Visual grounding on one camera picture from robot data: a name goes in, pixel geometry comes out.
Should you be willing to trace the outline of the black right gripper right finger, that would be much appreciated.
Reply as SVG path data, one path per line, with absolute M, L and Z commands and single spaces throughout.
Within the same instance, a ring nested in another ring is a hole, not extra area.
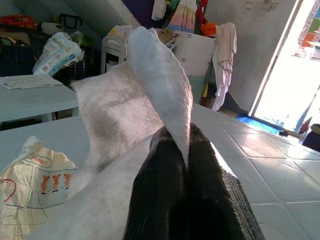
M 188 166 L 178 154 L 172 174 L 179 193 L 172 211 L 172 239 L 265 238 L 240 180 L 194 123 L 190 125 Z

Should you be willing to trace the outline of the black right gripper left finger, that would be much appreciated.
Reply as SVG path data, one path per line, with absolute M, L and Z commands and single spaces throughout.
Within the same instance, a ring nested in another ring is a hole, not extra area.
M 161 127 L 136 175 L 125 240 L 183 240 L 186 237 L 186 166 L 171 134 Z

